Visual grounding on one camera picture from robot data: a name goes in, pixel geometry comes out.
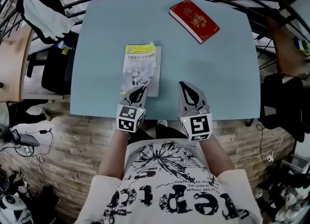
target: light blue table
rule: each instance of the light blue table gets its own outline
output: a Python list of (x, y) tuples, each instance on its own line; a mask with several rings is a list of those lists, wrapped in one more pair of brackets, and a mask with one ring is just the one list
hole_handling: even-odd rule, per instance
[(247, 16), (229, 7), (192, 0), (220, 30), (199, 44), (169, 8), (183, 0), (95, 0), (89, 3), (75, 55), (71, 113), (115, 117), (125, 46), (162, 47), (159, 96), (147, 98), (147, 119), (176, 120), (178, 82), (205, 92), (214, 120), (260, 114), (258, 61)]

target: red passport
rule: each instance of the red passport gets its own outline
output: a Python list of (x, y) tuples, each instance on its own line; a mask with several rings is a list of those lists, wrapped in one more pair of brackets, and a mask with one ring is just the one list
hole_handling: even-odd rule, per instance
[(201, 44), (215, 34), (219, 27), (191, 0), (182, 1), (170, 8), (174, 17)]

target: book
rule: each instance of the book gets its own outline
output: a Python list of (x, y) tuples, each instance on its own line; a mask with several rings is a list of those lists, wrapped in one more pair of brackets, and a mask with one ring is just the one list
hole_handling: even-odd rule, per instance
[(219, 31), (219, 26), (191, 0), (172, 6), (169, 14), (200, 44)]
[(125, 49), (121, 94), (138, 87), (147, 86), (147, 96), (157, 97), (159, 92), (161, 47), (127, 45)]

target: person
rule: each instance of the person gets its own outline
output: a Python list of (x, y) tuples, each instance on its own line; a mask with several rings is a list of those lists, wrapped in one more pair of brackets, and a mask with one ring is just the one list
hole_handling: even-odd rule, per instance
[(216, 137), (190, 142), (158, 121), (156, 139), (116, 130), (76, 224), (261, 224), (246, 172)]
[(26, 111), (39, 104), (45, 104), (48, 100), (25, 99), (21, 102), (0, 102), (0, 137), (4, 132), (18, 124), (32, 124), (41, 121), (50, 121), (51, 116), (45, 108), (41, 109), (41, 114), (32, 115)]

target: white cloth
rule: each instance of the white cloth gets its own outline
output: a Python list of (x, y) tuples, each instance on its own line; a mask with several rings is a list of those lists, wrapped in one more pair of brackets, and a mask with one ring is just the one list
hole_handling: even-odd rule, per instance
[(44, 37), (64, 37), (63, 33), (69, 33), (74, 22), (62, 14), (45, 6), (39, 0), (24, 0), (24, 16), (26, 20), (39, 28)]
[(217, 178), (184, 139), (128, 146), (124, 178), (95, 176), (76, 224), (261, 224), (244, 170)]
[(0, 102), (0, 136), (10, 125), (9, 110), (5, 102)]

